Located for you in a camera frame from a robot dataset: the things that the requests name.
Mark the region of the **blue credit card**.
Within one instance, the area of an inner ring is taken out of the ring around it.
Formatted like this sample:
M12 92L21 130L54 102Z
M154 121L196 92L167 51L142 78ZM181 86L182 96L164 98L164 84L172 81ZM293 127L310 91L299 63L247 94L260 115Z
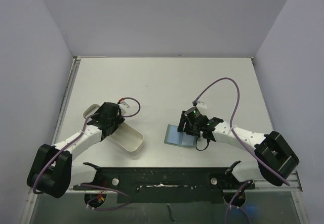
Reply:
M174 145L181 145L182 141L183 141L183 133L178 131L177 126L169 125L167 143L174 144Z

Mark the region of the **green card holder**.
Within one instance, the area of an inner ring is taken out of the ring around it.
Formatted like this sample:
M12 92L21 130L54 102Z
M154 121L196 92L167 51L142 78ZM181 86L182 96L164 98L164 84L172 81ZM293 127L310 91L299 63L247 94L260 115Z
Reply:
M168 124L164 143L178 147L194 148L196 139L195 136L178 132L177 126Z

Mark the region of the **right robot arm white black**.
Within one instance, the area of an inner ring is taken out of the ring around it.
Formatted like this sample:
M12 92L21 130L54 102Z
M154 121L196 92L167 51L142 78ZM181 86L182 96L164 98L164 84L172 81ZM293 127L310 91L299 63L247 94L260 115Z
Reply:
M225 181L231 188L256 179L280 187L300 163L280 133L257 133L235 127L217 117L209 119L200 113L198 107L182 111L177 131L203 138L208 143L229 144L252 155L255 162L237 160L228 169Z

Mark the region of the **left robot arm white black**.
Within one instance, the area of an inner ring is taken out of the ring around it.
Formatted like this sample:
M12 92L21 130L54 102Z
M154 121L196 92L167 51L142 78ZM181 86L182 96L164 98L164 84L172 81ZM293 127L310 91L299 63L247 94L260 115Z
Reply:
M36 195L60 198L71 184L73 160L108 136L124 122L120 103L103 103L86 117L82 129L55 145L39 147L27 177L27 185Z

